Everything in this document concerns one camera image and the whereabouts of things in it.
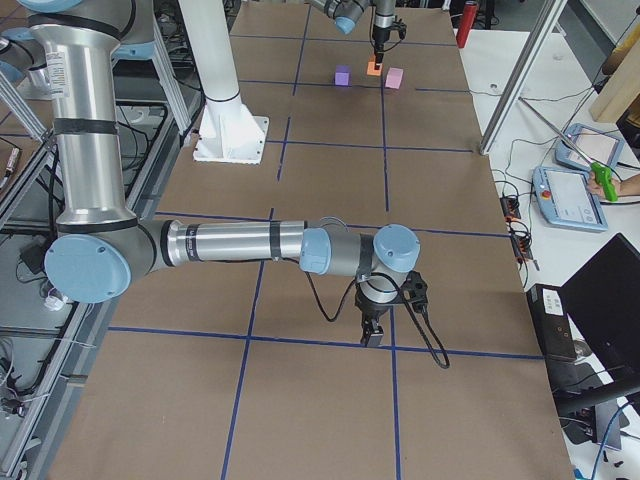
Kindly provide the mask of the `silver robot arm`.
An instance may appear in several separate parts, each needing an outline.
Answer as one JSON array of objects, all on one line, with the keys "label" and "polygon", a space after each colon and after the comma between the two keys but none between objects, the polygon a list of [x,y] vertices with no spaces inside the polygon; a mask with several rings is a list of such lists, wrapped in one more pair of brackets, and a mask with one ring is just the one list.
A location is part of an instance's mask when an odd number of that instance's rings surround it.
[{"label": "silver robot arm", "polygon": [[327,18],[334,22],[336,28],[345,35],[350,34],[360,18],[372,9],[370,26],[370,40],[374,55],[374,69],[381,70],[386,43],[389,41],[392,31],[399,31],[400,39],[404,36],[404,29],[400,19],[395,14],[395,1],[387,0],[311,0],[308,4],[321,11]]},{"label": "silver robot arm", "polygon": [[65,207],[44,258],[57,290],[102,303],[163,268],[284,260],[310,276],[349,279],[366,347],[380,343],[380,317],[394,305],[414,323],[426,318],[426,284],[415,269],[420,243],[404,226],[366,235],[328,221],[141,220],[125,201],[112,61],[123,45],[152,44],[152,4],[29,1],[26,9],[30,34],[44,50],[63,178]]}]

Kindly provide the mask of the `person's hand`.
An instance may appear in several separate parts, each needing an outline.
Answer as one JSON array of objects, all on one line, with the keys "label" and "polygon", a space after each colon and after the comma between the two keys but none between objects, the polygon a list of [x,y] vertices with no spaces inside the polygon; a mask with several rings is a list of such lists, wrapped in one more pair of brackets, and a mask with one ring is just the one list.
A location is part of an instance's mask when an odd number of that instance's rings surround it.
[{"label": "person's hand", "polygon": [[[622,193],[621,193],[621,183],[619,180],[613,178],[610,182],[610,185],[614,188],[615,192],[616,192],[616,196],[617,197],[621,197]],[[606,196],[606,193],[603,189],[603,187],[597,183],[596,181],[596,176],[594,172],[591,172],[589,174],[589,180],[588,180],[588,186],[587,186],[588,190],[590,193],[597,195],[599,198],[603,199],[603,200],[608,200],[608,197]]]}]

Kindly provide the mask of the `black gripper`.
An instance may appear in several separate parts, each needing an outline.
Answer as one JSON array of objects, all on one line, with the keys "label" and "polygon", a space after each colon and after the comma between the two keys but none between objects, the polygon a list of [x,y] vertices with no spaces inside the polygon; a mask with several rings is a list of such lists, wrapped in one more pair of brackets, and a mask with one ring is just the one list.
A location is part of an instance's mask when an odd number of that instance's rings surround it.
[{"label": "black gripper", "polygon": [[361,312],[361,345],[368,345],[369,347],[380,346],[384,338],[384,330],[381,326],[372,327],[372,325],[378,324],[380,318],[392,308],[395,300],[395,293],[391,293],[382,299],[377,296],[371,299],[361,285],[356,287],[355,306]]},{"label": "black gripper", "polygon": [[390,29],[388,27],[374,27],[372,30],[372,41],[374,46],[374,63],[379,65],[384,60],[385,44],[390,38]]}]

